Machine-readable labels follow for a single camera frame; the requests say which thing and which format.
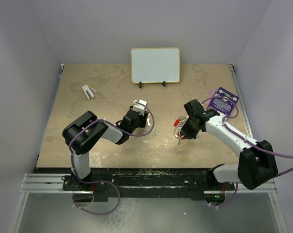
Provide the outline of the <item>keyring with coloured key tags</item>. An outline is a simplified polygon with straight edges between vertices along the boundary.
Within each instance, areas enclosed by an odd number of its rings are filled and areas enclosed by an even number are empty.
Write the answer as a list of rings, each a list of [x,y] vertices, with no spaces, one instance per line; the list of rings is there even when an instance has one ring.
[[[182,137],[180,136],[180,133],[181,133],[181,129],[184,126],[184,124],[186,123],[188,117],[189,117],[188,115],[179,116],[178,119],[173,124],[173,126],[174,126],[173,133],[174,133],[174,137],[178,140],[178,145],[180,145],[181,141],[183,140]]]

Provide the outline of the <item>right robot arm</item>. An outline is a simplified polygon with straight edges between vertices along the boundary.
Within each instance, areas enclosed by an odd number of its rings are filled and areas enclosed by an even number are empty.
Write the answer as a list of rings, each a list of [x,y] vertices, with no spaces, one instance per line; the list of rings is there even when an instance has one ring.
[[[224,183],[241,183],[253,190],[278,175],[272,145],[250,138],[226,123],[213,109],[205,110],[198,100],[184,105],[188,118],[182,126],[179,139],[195,139],[199,132],[218,138],[238,157],[237,165],[221,164],[207,171],[207,185],[218,190]]]

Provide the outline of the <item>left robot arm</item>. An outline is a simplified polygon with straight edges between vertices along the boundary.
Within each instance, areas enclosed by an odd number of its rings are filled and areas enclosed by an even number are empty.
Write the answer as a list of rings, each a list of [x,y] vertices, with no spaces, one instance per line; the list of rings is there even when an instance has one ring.
[[[62,136],[70,150],[71,171],[75,176],[73,183],[79,190],[90,187],[89,152],[99,139],[121,145],[130,136],[145,136],[152,130],[142,134],[134,134],[134,131],[146,127],[148,115],[154,119],[154,115],[147,107],[147,102],[136,100],[122,120],[115,124],[87,111],[63,130]]]

